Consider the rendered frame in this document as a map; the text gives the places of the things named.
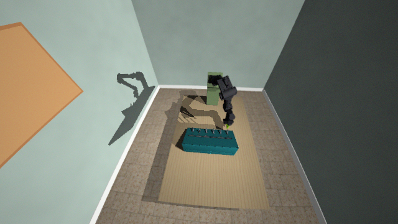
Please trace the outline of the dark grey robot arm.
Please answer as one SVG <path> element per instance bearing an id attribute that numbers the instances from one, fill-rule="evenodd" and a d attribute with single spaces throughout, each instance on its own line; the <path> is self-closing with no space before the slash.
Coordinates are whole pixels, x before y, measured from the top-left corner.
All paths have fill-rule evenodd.
<path id="1" fill-rule="evenodd" d="M 228 122 L 228 126 L 231 126 L 233 124 L 233 120 L 235 119 L 235 115 L 232 113 L 233 106 L 231 105 L 231 100 L 233 96 L 237 94 L 237 89 L 235 86 L 232 86 L 228 75 L 225 77 L 222 77 L 221 75 L 210 75 L 210 77 L 209 83 L 212 83 L 213 86 L 219 84 L 218 86 L 221 92 L 219 93 L 219 96 L 221 101 L 224 100 L 223 109 L 224 112 L 226 112 L 225 121 Z M 218 81 L 216 81 L 214 78 L 217 78 Z"/>

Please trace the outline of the teal wedge-shaped console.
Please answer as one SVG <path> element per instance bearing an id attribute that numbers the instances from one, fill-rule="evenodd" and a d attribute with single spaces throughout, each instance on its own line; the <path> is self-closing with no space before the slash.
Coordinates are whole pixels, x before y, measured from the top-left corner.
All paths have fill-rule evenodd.
<path id="1" fill-rule="evenodd" d="M 239 149 L 233 131 L 187 128 L 183 142 L 184 152 L 235 155 Z"/>

